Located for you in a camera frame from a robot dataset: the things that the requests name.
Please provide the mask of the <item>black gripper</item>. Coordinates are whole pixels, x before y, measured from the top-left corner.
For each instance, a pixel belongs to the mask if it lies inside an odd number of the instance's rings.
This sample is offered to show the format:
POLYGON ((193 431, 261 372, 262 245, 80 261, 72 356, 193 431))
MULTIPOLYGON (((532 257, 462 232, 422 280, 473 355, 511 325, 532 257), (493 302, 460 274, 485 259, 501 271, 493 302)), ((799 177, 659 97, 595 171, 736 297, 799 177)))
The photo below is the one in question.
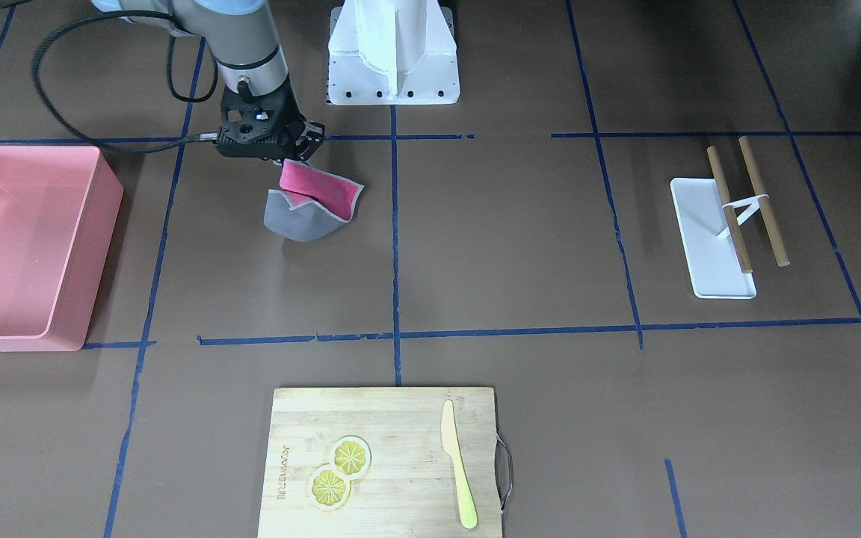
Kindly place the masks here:
POLYGON ((249 90, 242 96, 226 87, 221 112, 216 146, 225 157, 305 162, 324 142, 325 125, 308 122, 290 81, 260 96, 249 90))

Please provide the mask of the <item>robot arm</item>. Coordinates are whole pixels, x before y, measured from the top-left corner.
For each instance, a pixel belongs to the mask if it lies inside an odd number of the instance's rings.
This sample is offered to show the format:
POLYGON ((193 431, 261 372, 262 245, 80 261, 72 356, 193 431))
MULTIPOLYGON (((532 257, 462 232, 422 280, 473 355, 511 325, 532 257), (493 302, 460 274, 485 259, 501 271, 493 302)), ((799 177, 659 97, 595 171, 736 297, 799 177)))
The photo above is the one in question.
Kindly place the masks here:
POLYGON ((222 126, 212 140, 222 156, 307 161, 325 127, 309 122, 291 87, 283 45, 267 1, 95 1, 100 11, 157 11, 127 16, 172 37, 204 38, 224 83, 222 126))

